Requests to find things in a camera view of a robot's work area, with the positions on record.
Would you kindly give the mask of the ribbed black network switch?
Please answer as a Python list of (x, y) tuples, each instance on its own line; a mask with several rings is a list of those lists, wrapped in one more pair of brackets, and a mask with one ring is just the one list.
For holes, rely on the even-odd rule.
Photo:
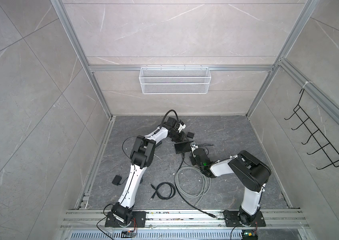
[(192, 141), (186, 141), (182, 143), (175, 143), (174, 148), (175, 148), (175, 153), (176, 154), (182, 154), (182, 153), (187, 153), (191, 152), (191, 145)]

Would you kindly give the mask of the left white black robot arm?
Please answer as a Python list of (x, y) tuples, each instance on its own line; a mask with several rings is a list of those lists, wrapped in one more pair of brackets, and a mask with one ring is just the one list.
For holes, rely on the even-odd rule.
[(168, 117), (171, 112), (176, 113), (175, 110), (169, 110), (153, 132), (136, 137), (130, 154), (131, 167), (127, 183), (119, 200), (112, 207), (113, 216), (124, 225), (132, 219), (139, 184), (145, 171), (152, 164), (156, 146), (166, 138), (171, 138), (175, 143), (186, 140), (186, 134), (183, 132), (186, 124), (179, 119), (178, 115), (174, 118)]

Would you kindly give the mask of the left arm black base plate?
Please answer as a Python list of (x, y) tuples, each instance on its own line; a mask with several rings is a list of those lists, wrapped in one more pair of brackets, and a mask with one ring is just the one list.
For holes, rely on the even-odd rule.
[(146, 223), (147, 212), (144, 211), (133, 211), (127, 213), (124, 218), (117, 217), (114, 213), (108, 212), (106, 217), (105, 227), (112, 228), (144, 228)]

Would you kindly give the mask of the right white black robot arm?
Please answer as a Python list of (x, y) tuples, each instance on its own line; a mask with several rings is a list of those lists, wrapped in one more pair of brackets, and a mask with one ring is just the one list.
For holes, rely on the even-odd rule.
[(212, 162), (205, 150), (191, 147), (190, 160), (208, 178), (235, 174), (244, 185), (244, 195), (238, 211), (240, 223), (250, 226), (260, 212), (260, 200), (268, 179), (270, 168), (249, 152), (243, 150), (226, 160)]

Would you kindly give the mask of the black power adapter with cable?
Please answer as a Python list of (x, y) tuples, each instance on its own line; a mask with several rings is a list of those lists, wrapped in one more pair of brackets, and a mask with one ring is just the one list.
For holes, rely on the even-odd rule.
[[(194, 138), (194, 133), (192, 133), (192, 132), (187, 132), (186, 138), (187, 138), (188, 140), (193, 140), (193, 138)], [(214, 146), (214, 144), (204, 143), (204, 144), (199, 144), (198, 146), (204, 148), (204, 151), (206, 152), (206, 155), (208, 156), (208, 155), (209, 155), (209, 150), (208, 150), (207, 147), (212, 147), (212, 146)]]

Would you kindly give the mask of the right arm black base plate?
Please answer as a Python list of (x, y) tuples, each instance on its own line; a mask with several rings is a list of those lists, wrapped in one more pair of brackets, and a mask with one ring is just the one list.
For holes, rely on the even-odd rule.
[(223, 219), (227, 227), (265, 227), (266, 223), (261, 211), (253, 216), (244, 211), (224, 210)]

